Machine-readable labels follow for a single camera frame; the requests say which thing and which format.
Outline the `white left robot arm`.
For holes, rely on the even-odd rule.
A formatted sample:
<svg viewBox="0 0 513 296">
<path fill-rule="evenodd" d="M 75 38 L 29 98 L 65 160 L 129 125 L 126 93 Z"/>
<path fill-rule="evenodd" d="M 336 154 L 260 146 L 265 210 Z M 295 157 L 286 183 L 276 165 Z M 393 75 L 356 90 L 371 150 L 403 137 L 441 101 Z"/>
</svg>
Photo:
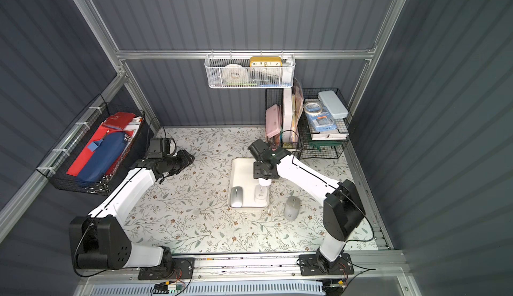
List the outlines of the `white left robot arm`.
<svg viewBox="0 0 513 296">
<path fill-rule="evenodd" d="M 119 270 L 162 268 L 171 271 L 168 247 L 151 247 L 132 242 L 123 225 L 131 210 L 157 181 L 175 176 L 189 167 L 195 157 L 186 150 L 165 158 L 137 160 L 119 186 L 85 217 L 69 224 L 73 269 Z"/>
</svg>

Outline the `white mouse with logo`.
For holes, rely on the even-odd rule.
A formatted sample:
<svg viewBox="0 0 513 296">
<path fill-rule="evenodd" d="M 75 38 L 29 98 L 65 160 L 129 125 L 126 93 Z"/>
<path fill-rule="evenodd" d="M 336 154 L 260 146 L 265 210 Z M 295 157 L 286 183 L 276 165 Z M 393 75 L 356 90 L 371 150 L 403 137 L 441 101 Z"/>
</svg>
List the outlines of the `white mouse with logo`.
<svg viewBox="0 0 513 296">
<path fill-rule="evenodd" d="M 257 208 L 264 208 L 269 203 L 269 188 L 268 186 L 255 186 L 254 203 Z"/>
</svg>

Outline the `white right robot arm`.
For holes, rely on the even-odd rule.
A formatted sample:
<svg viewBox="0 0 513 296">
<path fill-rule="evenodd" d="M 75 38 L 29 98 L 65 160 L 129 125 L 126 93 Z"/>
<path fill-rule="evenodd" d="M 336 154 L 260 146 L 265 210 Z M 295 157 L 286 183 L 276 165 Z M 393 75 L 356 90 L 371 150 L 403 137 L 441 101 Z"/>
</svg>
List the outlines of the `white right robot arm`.
<svg viewBox="0 0 513 296">
<path fill-rule="evenodd" d="M 287 150 L 266 150 L 254 153 L 256 177 L 265 180 L 284 178 L 317 201 L 323 210 L 325 238 L 317 251 L 319 265 L 332 266 L 339 261 L 350 234 L 366 218 L 356 186 L 324 176 L 303 164 Z"/>
</svg>

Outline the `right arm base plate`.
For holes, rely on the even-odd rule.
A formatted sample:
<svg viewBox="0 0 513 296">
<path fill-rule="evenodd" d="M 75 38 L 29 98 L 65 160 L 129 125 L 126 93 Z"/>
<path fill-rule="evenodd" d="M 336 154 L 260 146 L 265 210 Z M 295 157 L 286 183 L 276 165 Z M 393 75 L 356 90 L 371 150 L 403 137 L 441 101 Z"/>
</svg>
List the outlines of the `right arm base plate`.
<svg viewBox="0 0 513 296">
<path fill-rule="evenodd" d="M 316 275 L 352 275 L 354 267 L 351 257 L 347 253 L 343 253 L 334 262 L 324 259 L 321 255 L 300 255 L 297 265 L 303 276 Z"/>
</svg>

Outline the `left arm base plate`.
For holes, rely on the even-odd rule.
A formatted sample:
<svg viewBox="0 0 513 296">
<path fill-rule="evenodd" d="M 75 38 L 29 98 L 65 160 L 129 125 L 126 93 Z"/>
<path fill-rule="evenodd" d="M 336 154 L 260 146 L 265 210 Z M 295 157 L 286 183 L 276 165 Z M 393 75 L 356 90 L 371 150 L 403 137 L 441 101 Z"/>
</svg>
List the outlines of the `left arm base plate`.
<svg viewBox="0 0 513 296">
<path fill-rule="evenodd" d="M 169 259 L 167 263 L 162 263 L 155 267 L 143 267 L 138 274 L 139 281 L 152 281 L 159 279 L 179 279 L 187 280 L 193 276 L 195 258 L 179 257 Z"/>
</svg>

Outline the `silver grey mouse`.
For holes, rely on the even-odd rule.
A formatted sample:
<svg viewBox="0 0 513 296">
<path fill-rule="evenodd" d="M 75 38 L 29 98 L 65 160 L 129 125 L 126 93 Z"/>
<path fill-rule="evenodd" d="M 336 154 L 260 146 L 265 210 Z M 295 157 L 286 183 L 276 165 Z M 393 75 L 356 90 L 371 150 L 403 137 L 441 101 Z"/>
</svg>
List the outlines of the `silver grey mouse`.
<svg viewBox="0 0 513 296">
<path fill-rule="evenodd" d="M 243 188 L 241 186 L 234 186 L 231 189 L 229 198 L 229 205 L 231 208 L 241 208 L 243 206 Z"/>
</svg>

